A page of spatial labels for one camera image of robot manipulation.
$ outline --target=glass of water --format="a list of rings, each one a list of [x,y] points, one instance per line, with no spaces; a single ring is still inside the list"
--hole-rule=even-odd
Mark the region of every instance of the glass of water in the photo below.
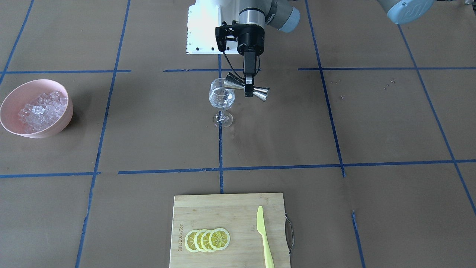
[[[230,126],[233,116],[227,110],[235,101],[235,91],[225,87],[225,78],[217,78],[211,83],[209,99],[211,105],[218,109],[218,113],[213,117],[215,126]]]

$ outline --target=silver cone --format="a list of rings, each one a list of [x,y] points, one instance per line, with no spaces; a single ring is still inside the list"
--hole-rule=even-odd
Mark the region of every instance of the silver cone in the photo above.
[[[245,83],[243,83],[237,76],[230,72],[225,78],[225,86],[232,89],[245,90]],[[253,95],[265,102],[266,98],[268,97],[268,91],[268,87],[255,86],[253,88]]]

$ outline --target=yellow knife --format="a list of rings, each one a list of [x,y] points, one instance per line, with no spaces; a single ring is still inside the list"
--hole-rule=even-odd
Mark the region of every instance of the yellow knife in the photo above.
[[[266,237],[265,219],[263,217],[263,207],[258,207],[258,214],[256,215],[256,230],[263,237],[263,251],[265,254],[265,266],[266,268],[274,268],[273,257],[271,256],[271,250],[269,250],[268,237]]]

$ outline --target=clear liquid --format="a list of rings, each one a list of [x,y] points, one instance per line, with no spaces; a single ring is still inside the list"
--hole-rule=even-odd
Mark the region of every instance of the clear liquid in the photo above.
[[[235,101],[235,93],[232,89],[218,87],[212,90],[210,94],[210,103],[219,111],[228,110]]]

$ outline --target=knife handle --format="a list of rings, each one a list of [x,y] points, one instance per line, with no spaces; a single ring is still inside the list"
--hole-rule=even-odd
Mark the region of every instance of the knife handle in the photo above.
[[[271,250],[269,249],[268,238],[266,235],[263,236],[263,251],[265,255],[266,268],[274,268],[273,257],[271,256]]]

